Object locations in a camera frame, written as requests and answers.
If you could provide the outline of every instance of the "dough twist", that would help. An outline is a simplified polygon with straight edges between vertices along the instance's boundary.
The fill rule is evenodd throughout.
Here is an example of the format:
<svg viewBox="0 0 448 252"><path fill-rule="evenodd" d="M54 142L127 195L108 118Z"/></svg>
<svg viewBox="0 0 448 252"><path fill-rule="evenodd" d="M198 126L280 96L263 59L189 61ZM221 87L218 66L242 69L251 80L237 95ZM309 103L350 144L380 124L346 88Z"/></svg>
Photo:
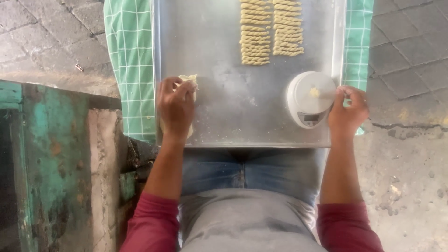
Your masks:
<svg viewBox="0 0 448 252"><path fill-rule="evenodd" d="M295 16L302 15L302 13L300 13L300 12L290 12L290 11L280 11L280 10L274 11L274 14L275 15L282 15L282 16L290 16L290 17L295 17Z"/></svg>
<svg viewBox="0 0 448 252"><path fill-rule="evenodd" d="M271 23L271 21L261 21L261 20L255 20L255 19L241 19L241 24L254 24L254 25L268 25Z"/></svg>
<svg viewBox="0 0 448 252"><path fill-rule="evenodd" d="M259 4L259 5L265 5L266 3L260 0L240 0L242 3L249 3L249 4Z"/></svg>
<svg viewBox="0 0 448 252"><path fill-rule="evenodd" d="M248 48L248 49L266 49L266 48L269 48L269 45L242 44L241 47Z"/></svg>
<svg viewBox="0 0 448 252"><path fill-rule="evenodd" d="M241 36L243 35L247 35L247 36L264 36L264 35L268 35L269 31L242 31L241 32Z"/></svg>
<svg viewBox="0 0 448 252"><path fill-rule="evenodd" d="M298 51L303 51L303 47L281 47L281 46L274 46L274 51L298 52Z"/></svg>
<svg viewBox="0 0 448 252"><path fill-rule="evenodd" d="M296 55L299 55L302 53L305 53L305 52L304 51L297 51L297 52L274 51L273 55L296 56Z"/></svg>
<svg viewBox="0 0 448 252"><path fill-rule="evenodd" d="M258 53L258 52L271 52L270 49L252 49L252 48L241 48L241 52L251 52L251 53Z"/></svg>
<svg viewBox="0 0 448 252"><path fill-rule="evenodd" d="M262 27L257 27L257 26L241 26L241 30L263 31L265 29Z"/></svg>
<svg viewBox="0 0 448 252"><path fill-rule="evenodd" d="M284 41L276 41L276 42L274 42L274 45L288 47L288 48L299 47L298 44L288 43L288 42L284 42Z"/></svg>
<svg viewBox="0 0 448 252"><path fill-rule="evenodd" d="M269 57L249 57L249 56L243 56L241 58L243 61L268 61Z"/></svg>
<svg viewBox="0 0 448 252"><path fill-rule="evenodd" d="M266 37L262 37L262 36L256 37L256 36L246 36L246 35L241 36L241 39L248 39L248 40L268 40L270 38L271 38L271 36L266 36Z"/></svg>
<svg viewBox="0 0 448 252"><path fill-rule="evenodd" d="M298 37L298 38L275 37L274 40L275 40L275 41L284 41L284 42L297 42L297 41L302 41L302 40L303 40L303 37Z"/></svg>
<svg viewBox="0 0 448 252"><path fill-rule="evenodd" d="M302 28L299 28L298 30L288 30L288 29L278 29L276 30L276 33L286 33L286 34L293 34L293 33L299 33L303 32Z"/></svg>
<svg viewBox="0 0 448 252"><path fill-rule="evenodd" d="M248 4L248 3L243 3L241 4L241 9L254 9L254 10L264 10L263 7L260 7L259 5L254 5L254 4Z"/></svg>
<svg viewBox="0 0 448 252"><path fill-rule="evenodd" d="M279 38L298 38L298 37L302 36L302 33L286 34L286 33L280 33L277 31L278 30L276 30L276 37L279 37Z"/></svg>
<svg viewBox="0 0 448 252"><path fill-rule="evenodd" d="M270 44L270 40L248 40L248 39L242 39L240 40L240 44Z"/></svg>
<svg viewBox="0 0 448 252"><path fill-rule="evenodd" d="M270 61L242 61L243 65L266 65Z"/></svg>
<svg viewBox="0 0 448 252"><path fill-rule="evenodd" d="M300 27L297 26L289 26L289 25L282 25L282 24L274 24L274 29L283 29L283 30L300 30Z"/></svg>
<svg viewBox="0 0 448 252"><path fill-rule="evenodd" d="M241 14L271 15L272 11L242 9Z"/></svg>
<svg viewBox="0 0 448 252"><path fill-rule="evenodd" d="M293 2L288 0L273 0L273 4L284 4L284 5L302 5L301 2Z"/></svg>
<svg viewBox="0 0 448 252"><path fill-rule="evenodd" d="M278 23L278 24L288 25L288 26L299 26L299 25L302 24L302 22L293 22L293 21L290 21L290 20L284 20L284 19L279 19L279 18L276 18L274 20L274 22Z"/></svg>
<svg viewBox="0 0 448 252"><path fill-rule="evenodd" d="M265 52L243 52L243 56L250 56L250 57L265 57L269 56L269 53Z"/></svg>
<svg viewBox="0 0 448 252"><path fill-rule="evenodd" d="M282 16L282 15L275 15L274 18L275 19L283 19L283 20L293 21L293 22L301 22L301 21L303 21L303 19L301 19L301 18L287 17L287 16Z"/></svg>
<svg viewBox="0 0 448 252"><path fill-rule="evenodd" d="M288 5L283 5L283 4L276 4L276 5L274 5L274 9L296 11L296 10L302 10L302 7L294 7L294 6L288 6Z"/></svg>
<svg viewBox="0 0 448 252"><path fill-rule="evenodd" d="M257 20L265 20L271 18L271 16L255 16L255 15L248 15L248 14L242 14L241 19L257 19Z"/></svg>

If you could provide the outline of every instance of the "blue jeans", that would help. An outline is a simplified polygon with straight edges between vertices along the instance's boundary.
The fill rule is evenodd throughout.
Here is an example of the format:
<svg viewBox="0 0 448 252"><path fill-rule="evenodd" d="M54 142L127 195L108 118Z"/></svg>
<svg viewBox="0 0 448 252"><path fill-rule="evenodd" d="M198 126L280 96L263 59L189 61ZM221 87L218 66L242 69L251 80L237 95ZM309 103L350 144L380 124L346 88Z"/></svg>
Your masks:
<svg viewBox="0 0 448 252"><path fill-rule="evenodd" d="M311 206L328 149L253 149L237 161L226 149L185 149L182 195L223 188L278 192Z"/></svg>

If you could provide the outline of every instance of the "person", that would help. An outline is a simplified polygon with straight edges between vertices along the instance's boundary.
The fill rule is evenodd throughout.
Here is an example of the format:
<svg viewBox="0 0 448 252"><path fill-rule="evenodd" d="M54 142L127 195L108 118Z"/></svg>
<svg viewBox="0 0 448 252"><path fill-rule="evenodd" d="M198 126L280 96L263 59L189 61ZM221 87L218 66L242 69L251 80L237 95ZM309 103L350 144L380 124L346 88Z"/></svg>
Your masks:
<svg viewBox="0 0 448 252"><path fill-rule="evenodd" d="M181 83L175 91L174 83ZM238 161L227 150L184 149L193 91L192 83L177 77L159 85L164 138L122 252L383 251L369 226L353 150L355 132L368 118L365 92L336 89L329 153L254 149ZM315 223L322 246L310 231Z"/></svg>

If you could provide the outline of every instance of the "green plaid tablecloth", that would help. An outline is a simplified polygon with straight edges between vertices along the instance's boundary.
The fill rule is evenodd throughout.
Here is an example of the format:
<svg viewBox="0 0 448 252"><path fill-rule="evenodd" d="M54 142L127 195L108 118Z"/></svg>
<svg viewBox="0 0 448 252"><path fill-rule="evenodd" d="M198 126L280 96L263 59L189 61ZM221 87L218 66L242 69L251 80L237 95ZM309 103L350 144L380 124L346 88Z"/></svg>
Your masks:
<svg viewBox="0 0 448 252"><path fill-rule="evenodd" d="M342 84L362 90L367 83L373 2L347 0ZM104 24L120 89L124 134L155 143L151 0L105 0Z"/></svg>

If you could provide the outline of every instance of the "concrete floor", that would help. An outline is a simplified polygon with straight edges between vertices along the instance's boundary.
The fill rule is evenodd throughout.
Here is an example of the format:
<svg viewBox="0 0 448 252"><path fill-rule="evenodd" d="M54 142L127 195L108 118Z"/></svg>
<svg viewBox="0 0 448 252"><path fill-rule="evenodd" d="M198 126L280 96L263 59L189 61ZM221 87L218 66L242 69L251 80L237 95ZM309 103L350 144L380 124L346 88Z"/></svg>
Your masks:
<svg viewBox="0 0 448 252"><path fill-rule="evenodd" d="M118 96L101 1L0 0L0 78ZM376 0L355 140L385 251L448 251L448 0ZM74 67L79 64L84 72Z"/></svg>

